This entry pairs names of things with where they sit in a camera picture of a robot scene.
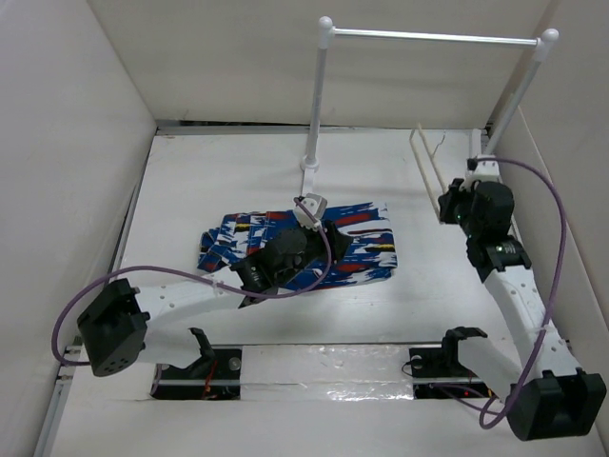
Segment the white metal clothes rack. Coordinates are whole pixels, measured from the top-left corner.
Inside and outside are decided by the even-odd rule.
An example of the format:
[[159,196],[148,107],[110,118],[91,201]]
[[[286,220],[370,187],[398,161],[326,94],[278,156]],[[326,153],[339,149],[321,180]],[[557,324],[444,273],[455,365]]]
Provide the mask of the white metal clothes rack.
[[511,123],[511,120],[516,113],[524,94],[534,80],[541,64],[546,61],[553,47],[558,43],[560,33],[556,29],[547,29],[544,30],[541,36],[537,38],[514,38],[433,32],[346,29],[336,27],[333,24],[332,19],[328,16],[321,17],[318,21],[318,47],[310,123],[306,138],[304,157],[301,161],[301,170],[303,171],[301,193],[303,194],[307,194],[313,190],[315,174],[319,169],[317,145],[321,127],[321,108],[326,59],[331,41],[335,37],[387,41],[473,44],[533,51],[526,73],[522,77],[516,90],[511,95],[511,98],[507,102],[499,121],[495,123],[492,134],[489,137],[489,141],[484,153],[486,155],[492,155],[495,153],[495,149],[497,148],[501,137]]

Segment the black base rail with tape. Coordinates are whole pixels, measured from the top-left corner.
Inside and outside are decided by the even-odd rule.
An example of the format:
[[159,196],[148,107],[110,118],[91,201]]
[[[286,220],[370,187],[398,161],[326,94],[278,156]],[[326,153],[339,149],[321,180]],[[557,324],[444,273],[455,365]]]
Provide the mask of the black base rail with tape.
[[492,391],[462,368],[431,364],[431,345],[278,345],[217,348],[206,375],[160,365],[156,400],[303,402],[487,399]]

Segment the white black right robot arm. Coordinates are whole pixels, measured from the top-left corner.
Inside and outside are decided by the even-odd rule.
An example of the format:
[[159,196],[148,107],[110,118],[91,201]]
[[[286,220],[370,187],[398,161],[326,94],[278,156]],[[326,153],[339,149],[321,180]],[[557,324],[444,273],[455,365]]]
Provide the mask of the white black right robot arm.
[[439,198],[440,219],[459,226],[481,283],[498,305],[520,360],[502,354],[479,328],[457,327],[442,339],[440,363],[450,374],[479,377],[502,402],[522,441],[589,433],[607,393],[587,373],[547,319],[531,261],[509,230],[515,202],[497,181],[456,178]]

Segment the beige wooden clothes hanger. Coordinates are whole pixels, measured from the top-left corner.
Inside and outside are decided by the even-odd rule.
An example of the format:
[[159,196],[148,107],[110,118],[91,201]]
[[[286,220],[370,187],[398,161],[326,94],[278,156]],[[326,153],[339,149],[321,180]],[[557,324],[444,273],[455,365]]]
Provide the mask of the beige wooden clothes hanger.
[[[418,136],[420,138],[420,141],[424,148],[424,152],[427,157],[429,166],[433,170],[433,175],[435,176],[435,179],[437,181],[436,186],[438,187],[438,190],[440,191],[439,193],[434,192],[434,185],[431,184],[430,176],[427,174],[426,167],[423,164],[422,154],[418,148],[417,140],[415,139],[416,136]],[[408,137],[408,143],[412,150],[417,169],[422,178],[423,187],[426,191],[429,202],[435,213],[436,219],[441,224],[442,221],[441,221],[441,209],[440,209],[439,197],[441,195],[444,195],[447,193],[448,186],[447,186],[447,183],[444,180],[442,173],[440,171],[440,168],[437,164],[436,152],[430,148],[427,135],[426,135],[425,131],[423,130],[422,124],[420,122],[418,122],[416,124],[416,127],[410,131],[410,134]]]

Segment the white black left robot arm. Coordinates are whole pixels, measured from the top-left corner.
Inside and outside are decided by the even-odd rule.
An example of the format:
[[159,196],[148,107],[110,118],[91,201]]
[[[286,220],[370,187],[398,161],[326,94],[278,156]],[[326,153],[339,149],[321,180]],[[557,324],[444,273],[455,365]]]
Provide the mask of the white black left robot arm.
[[326,220],[320,232],[284,229],[263,248],[207,276],[144,288],[120,277],[77,319],[93,375],[108,377],[136,362],[166,364],[195,378],[206,375],[215,356],[198,316],[290,298],[287,286],[294,278],[316,261],[331,268],[352,241]]

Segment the blue white red patterned trousers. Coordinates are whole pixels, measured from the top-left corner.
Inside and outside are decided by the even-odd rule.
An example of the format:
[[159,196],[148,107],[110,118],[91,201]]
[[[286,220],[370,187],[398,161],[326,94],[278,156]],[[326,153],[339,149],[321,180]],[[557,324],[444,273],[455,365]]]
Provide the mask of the blue white red patterned trousers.
[[[352,242],[344,258],[331,267],[316,289],[354,286],[392,276],[398,255],[385,203],[330,207],[323,218],[333,222]],[[298,226],[291,210],[227,214],[219,227],[201,235],[197,269],[212,273],[230,266],[262,248],[282,230]]]

